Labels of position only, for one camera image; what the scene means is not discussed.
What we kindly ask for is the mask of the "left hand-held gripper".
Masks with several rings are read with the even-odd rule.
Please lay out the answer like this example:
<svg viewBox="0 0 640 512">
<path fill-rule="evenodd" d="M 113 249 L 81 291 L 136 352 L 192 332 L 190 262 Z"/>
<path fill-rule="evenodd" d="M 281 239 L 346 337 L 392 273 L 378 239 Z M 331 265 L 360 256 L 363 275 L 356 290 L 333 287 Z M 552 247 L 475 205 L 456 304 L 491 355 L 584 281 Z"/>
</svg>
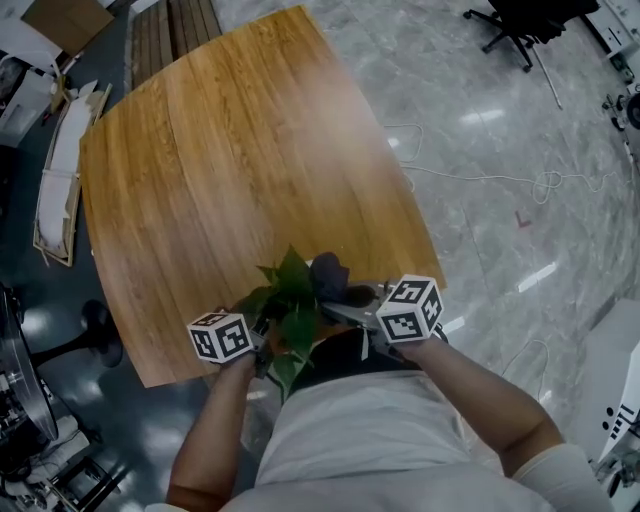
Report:
<svg viewBox="0 0 640 512">
<path fill-rule="evenodd" d="M 187 325 L 199 359 L 225 365 L 247 353 L 255 353 L 255 376 L 266 377 L 273 355 L 268 347 L 266 319 L 247 319 L 225 310 L 206 313 Z"/>
</svg>

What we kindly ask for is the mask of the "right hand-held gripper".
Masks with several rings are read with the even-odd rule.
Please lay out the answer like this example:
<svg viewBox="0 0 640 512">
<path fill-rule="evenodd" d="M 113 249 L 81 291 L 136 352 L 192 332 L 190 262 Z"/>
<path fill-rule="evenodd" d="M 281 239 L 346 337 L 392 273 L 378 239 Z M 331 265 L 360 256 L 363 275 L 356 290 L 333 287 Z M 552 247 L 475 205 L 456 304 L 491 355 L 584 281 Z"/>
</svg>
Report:
<svg viewBox="0 0 640 512">
<path fill-rule="evenodd" d="M 443 301 L 434 278 L 405 274 L 394 286 L 389 281 L 349 284 L 346 304 L 323 302 L 320 310 L 334 323 L 381 329 L 386 342 L 395 345 L 429 338 L 443 313 Z"/>
</svg>

